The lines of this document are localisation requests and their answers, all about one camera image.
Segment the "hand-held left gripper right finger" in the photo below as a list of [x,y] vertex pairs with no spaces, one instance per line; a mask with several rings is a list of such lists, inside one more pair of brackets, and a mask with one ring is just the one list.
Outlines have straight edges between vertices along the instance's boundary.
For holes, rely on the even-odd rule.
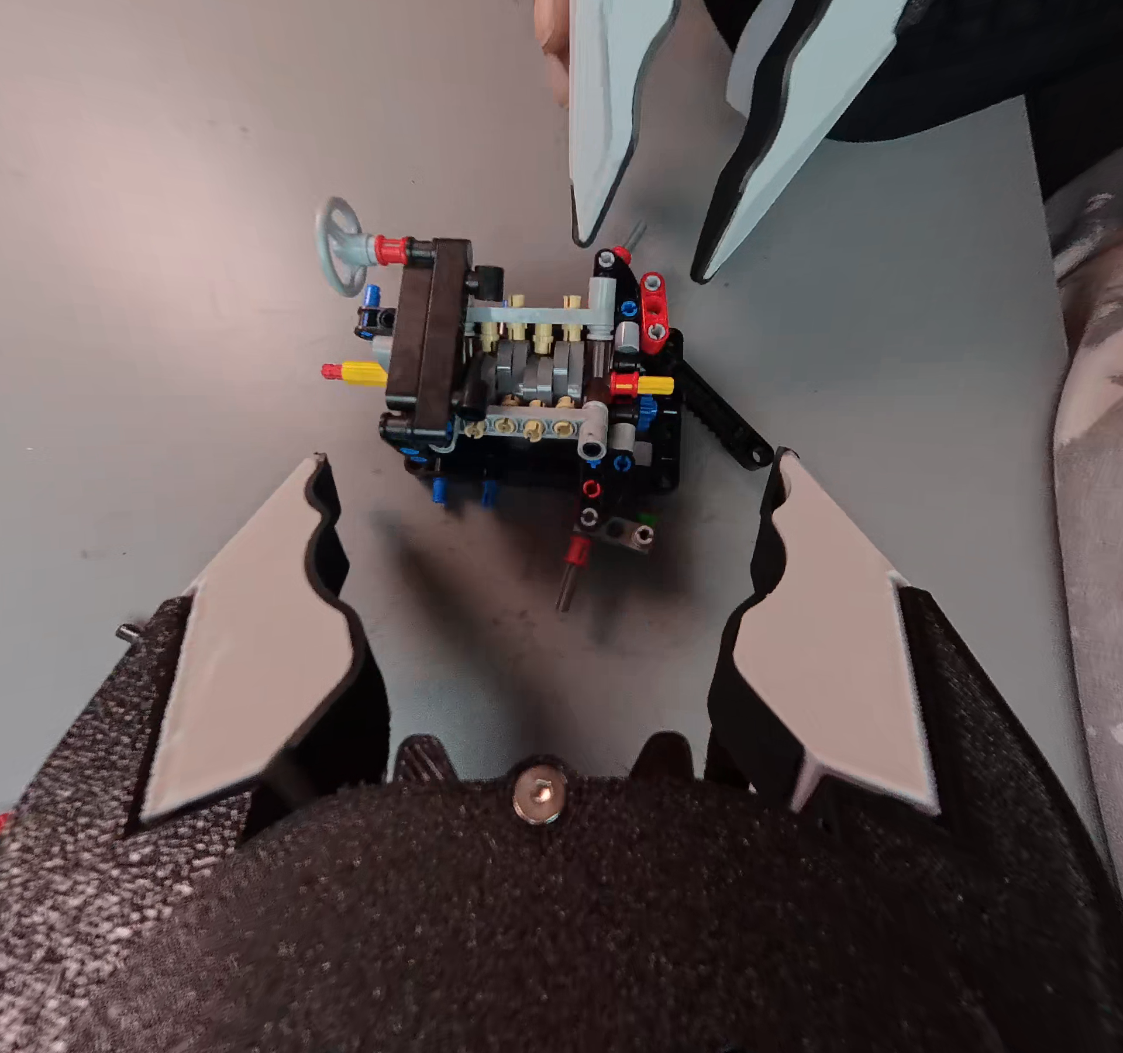
[[750,576],[709,686],[707,779],[792,812],[832,779],[938,815],[909,583],[791,449],[769,471]]

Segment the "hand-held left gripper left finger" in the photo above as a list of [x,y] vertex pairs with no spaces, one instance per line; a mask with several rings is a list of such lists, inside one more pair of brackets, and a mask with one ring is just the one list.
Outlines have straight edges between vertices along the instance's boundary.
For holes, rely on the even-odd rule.
[[138,788],[140,827],[250,793],[252,834],[385,780],[387,692],[340,596],[339,516],[330,461],[312,455],[191,583]]

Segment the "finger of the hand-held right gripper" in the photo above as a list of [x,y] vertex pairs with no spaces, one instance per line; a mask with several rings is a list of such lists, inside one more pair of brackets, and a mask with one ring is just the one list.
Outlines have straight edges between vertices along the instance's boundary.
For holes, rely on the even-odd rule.
[[569,0],[570,234],[591,246],[634,153],[641,82],[681,0]]
[[907,0],[794,0],[754,76],[741,139],[719,175],[692,280],[713,280],[896,43]]

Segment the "building brick engine model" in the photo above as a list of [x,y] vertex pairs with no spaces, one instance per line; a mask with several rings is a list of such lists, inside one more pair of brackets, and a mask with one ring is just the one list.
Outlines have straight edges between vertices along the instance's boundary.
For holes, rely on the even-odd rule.
[[645,230],[597,250],[586,294],[532,306],[468,240],[365,232],[338,196],[316,217],[322,272],[358,300],[355,335],[369,346],[322,376],[384,391],[381,438],[437,504],[453,482],[480,483],[487,506],[505,486],[574,492],[560,612],[594,543],[652,549],[650,501],[681,483],[685,412],[747,471],[775,456],[686,360],[663,274],[633,269]]

